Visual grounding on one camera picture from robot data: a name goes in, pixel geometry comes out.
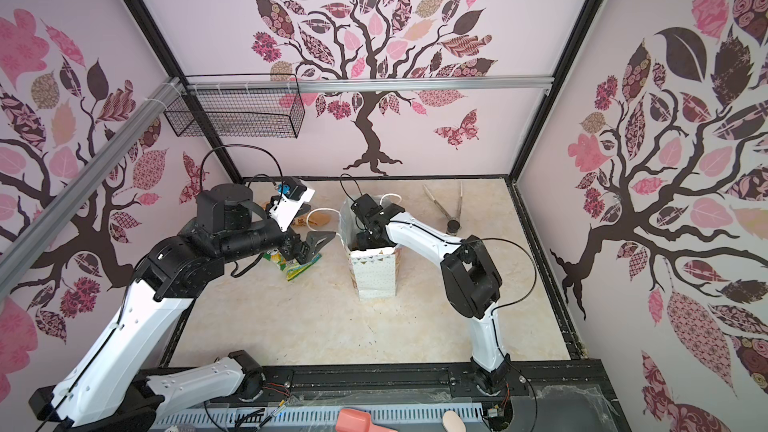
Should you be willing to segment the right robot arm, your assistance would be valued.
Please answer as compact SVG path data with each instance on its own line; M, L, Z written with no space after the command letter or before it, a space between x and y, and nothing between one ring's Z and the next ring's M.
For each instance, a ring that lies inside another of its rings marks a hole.
M402 246L438 267L447 301L468 320L475 383L485 394L499 393L510 371L497 326L503 280L483 240L442 233L403 207L385 205L368 194L354 199L350 209L360 227L360 245Z

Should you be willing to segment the aluminium rail left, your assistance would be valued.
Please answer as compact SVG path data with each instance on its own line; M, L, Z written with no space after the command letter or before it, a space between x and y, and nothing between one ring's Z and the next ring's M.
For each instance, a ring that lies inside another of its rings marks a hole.
M168 77L146 98L115 136L96 153L67 186L45 207L38 219L16 239L1 257L1 296L11 293L24 274L76 215L88 197L105 180L130 147L152 122L181 96L183 86Z

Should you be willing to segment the pink plastic scoop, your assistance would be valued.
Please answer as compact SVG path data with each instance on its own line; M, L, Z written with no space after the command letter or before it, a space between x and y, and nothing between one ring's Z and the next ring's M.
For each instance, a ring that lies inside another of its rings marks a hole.
M395 432L394 429L376 425L370 413L343 408L335 424L336 432Z

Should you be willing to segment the beige round object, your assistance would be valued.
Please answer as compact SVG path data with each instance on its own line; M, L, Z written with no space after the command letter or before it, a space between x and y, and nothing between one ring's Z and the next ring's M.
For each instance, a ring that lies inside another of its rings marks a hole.
M453 410L448 410L442 415L442 426L446 432L466 432L466 425L462 418Z

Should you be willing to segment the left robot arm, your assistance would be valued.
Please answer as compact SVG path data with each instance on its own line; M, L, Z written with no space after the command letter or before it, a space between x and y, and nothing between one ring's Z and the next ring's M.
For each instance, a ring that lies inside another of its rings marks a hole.
M263 368L243 350L178 373L149 375L141 367L227 264L269 251L301 264L314 259L334 233L300 236L291 227L310 211L313 195L293 178L283 180L267 207L240 184L201 192L196 217L140 260L120 309L86 356L64 380L32 395L35 417L58 431L147 431L161 418L212 399L256 400Z

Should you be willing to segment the white patterned paper bag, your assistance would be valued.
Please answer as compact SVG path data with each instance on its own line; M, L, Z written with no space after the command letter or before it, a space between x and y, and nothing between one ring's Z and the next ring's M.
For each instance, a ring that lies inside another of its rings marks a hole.
M352 200L347 198L340 210L320 207L306 216L311 232L320 232L313 225L315 215L333 213L337 216L339 238L349 264L351 280L360 300L386 299L396 296L397 272L400 248L398 246L374 246L362 239L362 220L351 209Z

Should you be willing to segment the green snack packet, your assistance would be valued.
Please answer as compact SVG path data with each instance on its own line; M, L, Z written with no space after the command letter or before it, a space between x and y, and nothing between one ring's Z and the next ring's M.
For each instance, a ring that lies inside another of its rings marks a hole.
M296 259L287 260L277 250L265 252L262 257L265 261L275 265L285 275L287 281L292 281L314 266L322 258L322 255L318 254L306 264L300 264Z

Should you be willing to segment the aluminium rail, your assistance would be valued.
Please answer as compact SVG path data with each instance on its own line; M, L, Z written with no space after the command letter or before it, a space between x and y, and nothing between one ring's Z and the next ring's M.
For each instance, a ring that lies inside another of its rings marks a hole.
M512 75L482 77L351 79L351 80L288 80L288 81L224 81L210 77L209 81L190 82L186 89L200 94L211 91L253 92L276 90L296 93L341 93L377 91L424 90L497 90L497 89L550 89L554 78L545 75Z
M1 296L11 293L24 274L76 215L88 197L105 180L130 147L152 122L181 96L183 86L168 77L146 98L115 136L96 153L67 186L45 207L38 219L16 239L1 257Z

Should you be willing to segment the aluminium rail back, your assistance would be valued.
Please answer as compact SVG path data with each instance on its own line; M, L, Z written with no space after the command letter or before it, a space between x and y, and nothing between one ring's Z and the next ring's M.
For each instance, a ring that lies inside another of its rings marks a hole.
M186 89L200 94L211 91L253 92L276 90L296 93L341 93L377 91L424 90L497 90L497 89L550 89L554 78L545 75L512 75L482 77L351 79L351 80L288 80L288 81L224 81L210 77L209 81L190 82Z

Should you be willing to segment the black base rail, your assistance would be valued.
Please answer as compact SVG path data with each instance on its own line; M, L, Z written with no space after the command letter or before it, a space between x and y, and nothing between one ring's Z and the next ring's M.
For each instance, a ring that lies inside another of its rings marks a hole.
M485 431L627 431L601 362L517 362L495 395L479 390L467 363L267 366L252 402L209 399L194 407L478 404Z

